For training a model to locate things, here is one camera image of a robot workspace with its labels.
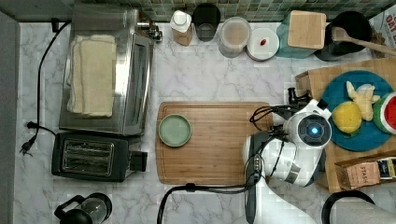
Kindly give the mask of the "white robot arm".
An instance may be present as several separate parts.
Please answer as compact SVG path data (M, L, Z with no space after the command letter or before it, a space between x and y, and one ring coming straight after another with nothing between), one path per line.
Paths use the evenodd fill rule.
M285 117L280 132L259 131L249 136L242 151L246 164L245 216L248 224L316 224L267 185L272 177L306 187L314 182L323 149L332 137L328 104L311 100Z

